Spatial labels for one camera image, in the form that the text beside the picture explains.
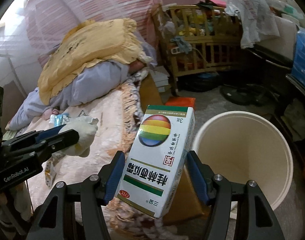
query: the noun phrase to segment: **striped curtain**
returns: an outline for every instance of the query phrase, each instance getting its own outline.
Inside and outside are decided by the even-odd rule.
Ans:
[[[146,38],[151,0],[26,0],[25,21],[31,46],[41,55],[59,44],[64,35],[79,23],[128,17],[136,20]],[[47,57],[39,57],[44,65]]]

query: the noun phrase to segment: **wooden crib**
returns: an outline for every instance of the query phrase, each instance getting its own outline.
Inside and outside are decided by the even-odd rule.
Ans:
[[[212,6],[201,9],[197,5],[160,5],[152,10],[161,56],[172,74],[176,92],[179,76],[239,67],[243,29],[238,18],[224,10]],[[191,45],[188,54],[179,53],[174,37]]]

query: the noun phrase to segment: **orange bag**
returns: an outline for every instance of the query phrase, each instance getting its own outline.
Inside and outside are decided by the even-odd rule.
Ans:
[[[195,109],[196,98],[170,97],[165,106],[187,106]]]

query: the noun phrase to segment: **cardboard box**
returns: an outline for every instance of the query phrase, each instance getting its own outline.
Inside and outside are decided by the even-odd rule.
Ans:
[[[163,224],[175,225],[203,215],[203,208],[195,194],[187,167],[184,167],[171,208],[163,216]]]
[[[126,161],[116,197],[159,218],[175,195],[195,115],[191,107],[148,106]]]

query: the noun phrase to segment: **rainbow sphere logo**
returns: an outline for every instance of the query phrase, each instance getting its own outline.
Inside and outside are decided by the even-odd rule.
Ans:
[[[149,116],[139,128],[139,141],[148,147],[156,147],[167,140],[171,133],[171,123],[161,114]]]

